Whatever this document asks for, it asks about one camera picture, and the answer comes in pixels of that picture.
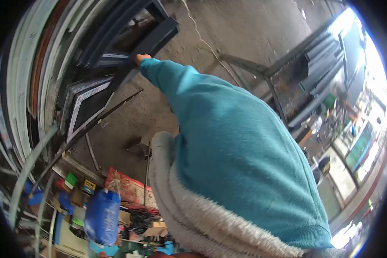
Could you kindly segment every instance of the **yellow box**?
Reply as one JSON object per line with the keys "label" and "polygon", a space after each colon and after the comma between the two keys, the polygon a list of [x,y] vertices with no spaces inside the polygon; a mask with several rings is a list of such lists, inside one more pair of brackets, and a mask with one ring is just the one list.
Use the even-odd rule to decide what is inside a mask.
{"label": "yellow box", "polygon": [[94,190],[96,189],[96,184],[90,182],[89,180],[85,179],[83,183],[83,191],[94,194]]}

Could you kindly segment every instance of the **red patterned fabric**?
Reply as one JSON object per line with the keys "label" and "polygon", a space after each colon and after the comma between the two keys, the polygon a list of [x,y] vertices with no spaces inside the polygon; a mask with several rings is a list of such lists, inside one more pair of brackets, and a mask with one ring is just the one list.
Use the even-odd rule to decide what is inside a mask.
{"label": "red patterned fabric", "polygon": [[[130,204],[143,205],[145,185],[138,180],[132,179],[120,173],[115,168],[110,167],[108,177],[105,180],[105,188],[115,181],[120,181],[120,200],[128,201]],[[156,201],[150,186],[146,188],[146,207],[157,209]]]}

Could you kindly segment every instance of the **blue plastic bag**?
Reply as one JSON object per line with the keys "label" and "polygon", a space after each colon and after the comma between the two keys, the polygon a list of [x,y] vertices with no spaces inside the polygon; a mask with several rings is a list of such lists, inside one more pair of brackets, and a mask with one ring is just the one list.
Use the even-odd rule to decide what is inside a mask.
{"label": "blue plastic bag", "polygon": [[96,192],[88,201],[84,217],[84,232],[89,239],[112,246],[118,233],[120,197],[107,189]]}

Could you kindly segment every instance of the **teal sweatshirt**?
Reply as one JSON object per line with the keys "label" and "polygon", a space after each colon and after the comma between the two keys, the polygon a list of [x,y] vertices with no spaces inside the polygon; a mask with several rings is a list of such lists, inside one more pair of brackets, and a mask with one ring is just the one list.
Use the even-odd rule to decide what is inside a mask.
{"label": "teal sweatshirt", "polygon": [[178,119],[176,162],[187,189],[289,245],[333,247],[310,165],[265,102],[172,61],[144,59],[140,70]]}

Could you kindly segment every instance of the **white cable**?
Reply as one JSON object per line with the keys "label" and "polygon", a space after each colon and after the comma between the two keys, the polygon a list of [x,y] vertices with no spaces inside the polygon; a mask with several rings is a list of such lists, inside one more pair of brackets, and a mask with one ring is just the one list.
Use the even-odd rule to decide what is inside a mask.
{"label": "white cable", "polygon": [[228,68],[221,62],[221,60],[219,60],[218,56],[215,54],[214,50],[212,50],[211,46],[210,46],[208,43],[206,43],[205,40],[202,39],[201,34],[200,34],[199,31],[198,31],[198,26],[196,25],[196,21],[191,17],[191,11],[190,11],[189,8],[188,8],[188,5],[187,5],[187,3],[186,3],[186,0],[181,0],[181,1],[182,1],[182,3],[184,3],[184,5],[185,5],[186,11],[187,11],[187,13],[188,13],[188,17],[193,21],[193,24],[194,24],[194,26],[195,26],[195,31],[196,31],[196,32],[198,33],[198,35],[199,35],[199,40],[201,40],[202,42],[204,42],[204,43],[208,46],[208,48],[211,49],[211,52],[212,52],[212,54],[214,55],[214,57],[217,59],[217,61],[225,68],[225,70],[227,70],[227,72],[228,72],[229,75],[232,77],[232,79],[233,79],[233,80],[236,82],[236,84],[241,88],[241,84],[239,84],[239,82],[237,81],[237,79],[235,78],[235,76],[231,73],[230,70],[228,70]]}

